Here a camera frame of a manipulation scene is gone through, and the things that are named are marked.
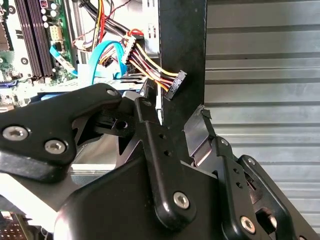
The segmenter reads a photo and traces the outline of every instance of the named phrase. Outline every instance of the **screw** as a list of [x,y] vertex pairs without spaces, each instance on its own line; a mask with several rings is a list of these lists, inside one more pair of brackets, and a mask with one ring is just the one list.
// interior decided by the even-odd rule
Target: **screw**
[[250,234],[255,234],[256,232],[256,228],[255,225],[253,224],[253,222],[247,218],[246,216],[242,216],[240,218],[242,227]]
[[224,144],[224,145],[226,145],[226,146],[229,145],[229,143],[227,142],[227,140],[225,140],[225,139],[223,139],[223,138],[221,138],[221,142],[222,142],[222,144]]
[[116,96],[117,95],[117,93],[115,92],[115,91],[113,91],[113,90],[107,90],[106,91],[108,94],[110,94],[111,96]]
[[187,209],[190,206],[189,199],[180,191],[173,194],[173,201],[181,209]]
[[50,154],[62,154],[66,150],[66,145],[59,140],[49,140],[44,144],[44,148]]
[[149,102],[149,101],[143,100],[142,103],[143,103],[144,105],[148,106],[148,107],[151,106],[151,102]]
[[2,136],[10,141],[22,141],[28,137],[28,130],[21,126],[8,126],[2,132]]
[[253,160],[252,158],[248,158],[248,162],[252,165],[256,165],[255,160]]
[[269,220],[270,220],[272,226],[273,226],[275,229],[277,229],[277,224],[278,224],[278,223],[277,223],[276,218],[275,218],[274,216],[270,215],[270,216],[269,216]]

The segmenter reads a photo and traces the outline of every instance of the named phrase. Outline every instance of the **hole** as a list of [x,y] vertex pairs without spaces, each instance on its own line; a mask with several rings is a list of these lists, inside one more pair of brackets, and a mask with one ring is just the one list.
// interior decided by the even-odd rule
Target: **hole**
[[164,155],[166,155],[167,157],[171,157],[171,152],[169,152],[168,150],[165,150],[164,152]]
[[166,135],[164,135],[164,134],[162,134],[162,133],[159,134],[159,137],[160,137],[161,139],[167,139]]
[[52,150],[60,150],[60,149],[62,148],[62,146],[61,146],[61,144],[59,144],[59,143],[52,143],[52,144],[50,145],[50,148],[51,148]]
[[115,125],[115,128],[118,130],[126,129],[128,124],[125,121],[120,121]]
[[178,196],[178,201],[182,204],[186,204],[187,203],[187,199],[184,196]]
[[252,189],[253,191],[255,191],[257,188],[255,187],[254,184],[254,180],[252,179],[252,177],[250,177],[250,175],[248,173],[244,173],[245,179],[246,179],[246,184],[248,185],[249,189]]
[[13,137],[21,137],[24,135],[24,133],[19,130],[13,130],[13,131],[9,132],[9,134]]
[[240,182],[237,182],[236,183],[236,185],[238,186],[238,188],[240,188],[240,189],[242,189],[243,188],[243,186],[241,185],[241,183]]

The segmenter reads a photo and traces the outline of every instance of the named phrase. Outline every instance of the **white connector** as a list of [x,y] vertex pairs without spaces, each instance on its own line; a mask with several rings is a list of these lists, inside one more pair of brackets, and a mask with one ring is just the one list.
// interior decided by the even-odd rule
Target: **white connector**
[[132,51],[132,48],[134,47],[134,44],[136,43],[136,38],[134,36],[131,36],[128,40],[128,42],[126,43],[126,47],[124,49],[124,54],[121,58],[121,62],[123,64],[127,64],[129,55]]
[[49,30],[52,41],[63,40],[62,30],[60,26],[50,26]]

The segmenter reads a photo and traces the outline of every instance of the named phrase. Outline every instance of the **yellow wire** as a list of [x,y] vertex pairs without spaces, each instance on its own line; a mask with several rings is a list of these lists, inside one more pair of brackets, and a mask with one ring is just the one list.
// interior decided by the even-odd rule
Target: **yellow wire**
[[162,87],[166,92],[168,92],[168,88],[163,85],[162,83],[158,82],[157,80],[155,80],[154,78],[152,78],[146,71],[144,71],[141,67],[139,67],[138,64],[136,64],[134,61],[129,60],[129,62],[135,66],[141,73],[143,73],[144,75],[146,75],[149,79],[154,80],[156,82],[156,84],[158,84],[160,87]]
[[[100,5],[100,7],[99,7],[99,16],[98,16],[98,20],[96,22],[96,26],[95,26],[95,30],[94,30],[94,34],[93,34],[94,37],[96,36],[96,34],[99,34],[99,25],[100,25],[101,16],[102,16],[102,7],[101,7],[102,4],[103,4],[102,0],[99,0],[99,5]],[[93,39],[93,43],[92,43],[92,47],[93,48],[96,47],[97,39],[98,39],[97,37],[95,37]]]
[[145,51],[142,49],[142,47],[140,46],[139,43],[136,43],[136,46],[139,48],[139,50],[141,51],[141,53],[143,54],[143,56],[149,61],[149,63],[151,63],[155,68],[157,68],[159,71],[163,72],[164,74],[167,74],[169,76],[172,77],[176,77],[178,76],[178,73],[172,73],[172,72],[168,72],[166,70],[164,70],[163,68],[161,68],[159,65],[157,65],[154,61],[151,60],[150,57],[148,57],[148,55],[145,53]]
[[144,75],[146,75],[149,79],[151,80],[155,80],[153,77],[151,77],[145,70],[143,70],[141,67],[139,67],[138,64],[136,64],[134,61],[129,60],[129,62],[135,66],[141,73],[143,73]]

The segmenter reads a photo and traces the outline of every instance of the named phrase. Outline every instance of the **silver metal panel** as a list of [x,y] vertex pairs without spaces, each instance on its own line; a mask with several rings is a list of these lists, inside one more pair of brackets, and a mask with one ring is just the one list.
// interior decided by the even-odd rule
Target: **silver metal panel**
[[211,0],[207,20],[217,134],[256,158],[320,234],[320,1]]

